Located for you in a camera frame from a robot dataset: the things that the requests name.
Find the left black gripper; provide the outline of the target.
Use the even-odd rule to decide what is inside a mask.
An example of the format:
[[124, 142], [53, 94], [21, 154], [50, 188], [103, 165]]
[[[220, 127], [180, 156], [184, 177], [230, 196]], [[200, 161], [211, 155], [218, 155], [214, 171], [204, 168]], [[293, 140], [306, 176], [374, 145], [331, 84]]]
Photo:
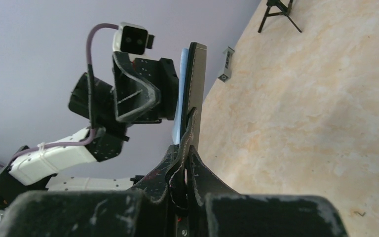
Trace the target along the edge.
[[[107, 133], [124, 138], [130, 124], [161, 123], [173, 120], [178, 102], [179, 79], [173, 60], [136, 58], [113, 52], [114, 86], [95, 78], [94, 105], [97, 125]], [[68, 108], [84, 118], [88, 112], [87, 73], [74, 87]]]

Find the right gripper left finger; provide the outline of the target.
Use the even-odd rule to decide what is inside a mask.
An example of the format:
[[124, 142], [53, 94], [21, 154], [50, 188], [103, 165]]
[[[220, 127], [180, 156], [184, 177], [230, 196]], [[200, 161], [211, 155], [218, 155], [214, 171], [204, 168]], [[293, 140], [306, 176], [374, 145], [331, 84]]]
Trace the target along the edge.
[[174, 237], [165, 174], [178, 147], [125, 191], [29, 191], [0, 221], [0, 237]]

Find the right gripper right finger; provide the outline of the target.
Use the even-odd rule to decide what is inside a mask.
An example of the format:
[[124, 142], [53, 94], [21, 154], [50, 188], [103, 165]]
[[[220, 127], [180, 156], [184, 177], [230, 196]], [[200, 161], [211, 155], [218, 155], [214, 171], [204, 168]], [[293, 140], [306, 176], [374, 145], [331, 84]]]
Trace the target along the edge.
[[337, 209], [326, 198], [240, 194], [218, 178], [191, 147], [191, 237], [346, 237]]

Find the black leather card holder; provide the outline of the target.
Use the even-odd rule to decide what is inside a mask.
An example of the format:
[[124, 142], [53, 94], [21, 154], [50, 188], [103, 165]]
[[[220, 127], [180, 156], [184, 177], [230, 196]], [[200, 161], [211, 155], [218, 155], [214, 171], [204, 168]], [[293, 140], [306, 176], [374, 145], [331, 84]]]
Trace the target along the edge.
[[171, 205], [179, 216], [186, 216], [189, 209], [185, 170], [190, 148], [197, 148], [199, 144], [206, 61], [207, 46], [191, 42], [187, 55], [182, 98], [179, 100], [181, 108], [178, 112], [180, 128], [178, 150], [165, 177]]

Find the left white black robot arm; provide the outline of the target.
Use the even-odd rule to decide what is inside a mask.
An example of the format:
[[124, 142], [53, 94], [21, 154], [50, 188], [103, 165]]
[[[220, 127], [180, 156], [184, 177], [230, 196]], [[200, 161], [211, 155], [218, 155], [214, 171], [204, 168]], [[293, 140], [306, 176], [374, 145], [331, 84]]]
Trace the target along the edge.
[[88, 103], [88, 73], [72, 91], [69, 109], [84, 117], [94, 111], [92, 124], [78, 132], [35, 148], [22, 147], [0, 171], [0, 210], [29, 191], [121, 190], [134, 180], [66, 178], [60, 172], [79, 164], [104, 162], [121, 153], [129, 140], [127, 129], [135, 124], [175, 120], [179, 78], [171, 59], [130, 59], [113, 53], [114, 85], [94, 79]]

